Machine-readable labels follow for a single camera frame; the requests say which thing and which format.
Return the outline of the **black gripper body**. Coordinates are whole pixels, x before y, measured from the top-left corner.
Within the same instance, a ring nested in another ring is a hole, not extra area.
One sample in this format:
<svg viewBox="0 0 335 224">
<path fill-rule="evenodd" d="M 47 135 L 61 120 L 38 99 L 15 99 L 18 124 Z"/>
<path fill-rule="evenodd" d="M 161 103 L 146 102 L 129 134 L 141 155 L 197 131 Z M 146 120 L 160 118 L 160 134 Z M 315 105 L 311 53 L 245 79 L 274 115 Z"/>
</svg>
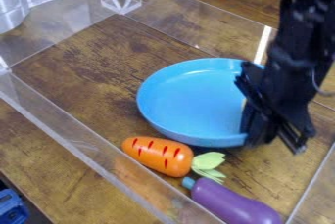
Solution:
<svg viewBox="0 0 335 224">
<path fill-rule="evenodd" d="M 317 133 L 307 109 L 310 101 L 317 94 L 334 95 L 321 89 L 333 63 L 334 56 L 308 59 L 304 55 L 295 60 L 280 48 L 270 49 L 264 67 L 241 63 L 235 83 L 259 113 L 276 118 L 276 137 L 294 154 L 307 149 L 307 140 Z"/>
</svg>

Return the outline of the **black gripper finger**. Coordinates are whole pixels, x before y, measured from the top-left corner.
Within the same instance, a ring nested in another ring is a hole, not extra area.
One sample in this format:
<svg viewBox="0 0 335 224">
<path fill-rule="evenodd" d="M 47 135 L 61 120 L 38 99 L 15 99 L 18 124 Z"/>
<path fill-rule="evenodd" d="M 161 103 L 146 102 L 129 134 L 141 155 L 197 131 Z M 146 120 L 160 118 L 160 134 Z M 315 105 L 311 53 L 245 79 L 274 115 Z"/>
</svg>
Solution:
<svg viewBox="0 0 335 224">
<path fill-rule="evenodd" d="M 250 145 L 259 146 L 272 142 L 278 135 L 279 123 L 274 116 L 256 112 L 251 120 Z"/>
<path fill-rule="evenodd" d="M 258 107 L 248 101 L 243 102 L 243 118 L 240 130 L 248 134 L 256 133 L 260 131 L 259 128 L 259 109 Z"/>
</svg>

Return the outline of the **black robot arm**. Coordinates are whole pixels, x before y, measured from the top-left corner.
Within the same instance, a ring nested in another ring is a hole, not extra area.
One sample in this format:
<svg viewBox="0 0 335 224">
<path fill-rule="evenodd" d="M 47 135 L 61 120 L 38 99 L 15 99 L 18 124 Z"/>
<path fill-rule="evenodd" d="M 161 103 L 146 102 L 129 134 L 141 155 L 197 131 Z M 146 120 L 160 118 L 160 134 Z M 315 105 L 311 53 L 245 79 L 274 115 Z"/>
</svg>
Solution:
<svg viewBox="0 0 335 224">
<path fill-rule="evenodd" d="M 236 85 L 247 97 L 245 145 L 282 139 L 292 153 L 307 148 L 315 128 L 307 106 L 335 63 L 335 0 L 282 0 L 280 24 L 264 66 L 241 63 Z"/>
</svg>

